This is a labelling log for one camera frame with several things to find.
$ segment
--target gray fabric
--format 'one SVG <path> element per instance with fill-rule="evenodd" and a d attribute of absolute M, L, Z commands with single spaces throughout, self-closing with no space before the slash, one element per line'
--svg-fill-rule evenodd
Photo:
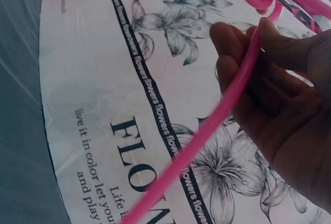
<path fill-rule="evenodd" d="M 44 130 L 40 3 L 0 0 L 0 223 L 70 223 Z"/>

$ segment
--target leaf drawing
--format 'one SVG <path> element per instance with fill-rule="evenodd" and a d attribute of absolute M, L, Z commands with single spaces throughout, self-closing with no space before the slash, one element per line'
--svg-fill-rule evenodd
<path fill-rule="evenodd" d="M 330 219 L 331 219 L 330 215 L 326 211 L 319 208 L 316 214 L 314 215 L 313 220 L 308 224 L 331 224 Z"/>
<path fill-rule="evenodd" d="M 189 65 L 197 61 L 199 57 L 199 49 L 197 43 L 195 43 L 193 40 L 187 38 L 186 42 L 191 50 L 190 55 L 187 56 L 187 58 L 184 60 L 183 65 Z"/>
<path fill-rule="evenodd" d="M 204 122 L 205 118 L 198 119 L 199 126 Z M 173 128 L 183 146 L 194 134 L 182 125 L 173 125 Z M 245 139 L 246 134 L 240 132 L 232 140 L 227 129 L 220 126 L 191 163 L 215 224 L 232 223 L 233 192 L 250 197 L 262 192 L 263 171 L 251 160 L 257 148 Z"/>
<path fill-rule="evenodd" d="M 175 57 L 182 54 L 186 47 L 186 38 L 173 28 L 165 29 L 164 35 L 172 56 Z"/>
<path fill-rule="evenodd" d="M 140 49 L 144 55 L 144 59 L 148 60 L 154 52 L 154 41 L 150 35 L 145 33 L 139 33 L 141 40 L 139 41 Z"/>
<path fill-rule="evenodd" d="M 274 178 L 273 174 L 271 173 L 271 167 L 268 162 L 263 157 L 260 151 L 257 151 L 255 154 L 255 158 L 260 165 L 261 169 L 264 172 L 264 187 L 262 190 L 262 194 L 260 197 L 260 208 L 265 216 L 268 218 L 269 222 L 272 223 L 270 219 L 270 210 L 271 206 L 264 204 L 264 201 L 270 196 L 270 194 L 276 189 L 276 179 Z"/>
<path fill-rule="evenodd" d="M 307 199 L 287 185 L 274 170 L 271 170 L 271 173 L 274 175 L 277 185 L 275 190 L 264 200 L 263 204 L 269 207 L 277 206 L 290 193 L 296 210 L 301 214 L 305 213 L 308 210 Z"/>
<path fill-rule="evenodd" d="M 133 0 L 132 2 L 132 18 L 137 20 L 145 15 L 145 10 L 140 4 L 139 0 Z"/>

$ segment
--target white fabric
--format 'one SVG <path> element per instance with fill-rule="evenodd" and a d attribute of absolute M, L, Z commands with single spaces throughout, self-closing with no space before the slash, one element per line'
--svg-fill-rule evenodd
<path fill-rule="evenodd" d="M 210 24 L 259 17 L 243 0 L 42 1 L 43 109 L 72 224 L 125 217 L 220 99 Z M 311 35 L 287 12 L 278 25 Z M 141 223 L 330 221 L 229 118 Z"/>

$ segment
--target finger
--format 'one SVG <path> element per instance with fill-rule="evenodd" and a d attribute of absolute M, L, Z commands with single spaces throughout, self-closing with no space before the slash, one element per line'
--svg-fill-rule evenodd
<path fill-rule="evenodd" d="M 260 73 L 252 75 L 247 91 L 251 98 L 271 117 L 278 116 L 290 101 L 286 94 L 268 82 Z"/>
<path fill-rule="evenodd" d="M 246 30 L 246 35 L 251 38 L 256 29 L 257 29 L 257 26 L 251 26 L 250 28 L 248 28 Z"/>
<path fill-rule="evenodd" d="M 307 72 L 307 56 L 316 36 L 307 39 L 293 39 L 282 36 L 268 18 L 261 18 L 259 24 L 262 46 L 266 57 L 283 69 Z"/>
<path fill-rule="evenodd" d="M 250 38 L 240 30 L 225 23 L 216 23 L 210 28 L 210 37 L 219 57 L 229 55 L 239 64 Z"/>
<path fill-rule="evenodd" d="M 218 60 L 217 72 L 222 92 L 231 84 L 238 69 L 235 59 L 228 55 L 222 56 Z M 252 139 L 256 139 L 270 121 L 270 117 L 250 98 L 247 92 L 242 94 L 232 113 L 242 129 Z"/>
<path fill-rule="evenodd" d="M 300 79 L 290 75 L 275 64 L 270 64 L 265 72 L 267 80 L 289 97 L 295 97 L 311 87 Z"/>

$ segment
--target pink plastic tube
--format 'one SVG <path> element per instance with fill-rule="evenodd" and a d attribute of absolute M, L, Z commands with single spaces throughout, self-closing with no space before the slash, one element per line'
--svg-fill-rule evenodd
<path fill-rule="evenodd" d="M 246 0 L 256 9 L 267 9 L 273 0 Z M 269 16 L 273 21 L 277 21 L 282 11 L 282 5 L 275 4 L 273 13 Z M 190 165 L 190 162 L 204 146 L 206 141 L 212 136 L 219 125 L 231 113 L 245 90 L 254 65 L 260 53 L 259 30 L 256 29 L 248 51 L 240 66 L 235 79 L 224 93 L 223 99 L 215 108 L 213 113 L 207 119 L 199 132 L 192 138 L 190 143 L 179 153 L 167 169 L 161 174 L 159 179 L 151 186 L 149 191 L 140 199 L 140 201 L 131 209 L 122 224 L 135 224 L 162 198 L 164 192 L 171 184 L 178 179 L 182 171 Z"/>

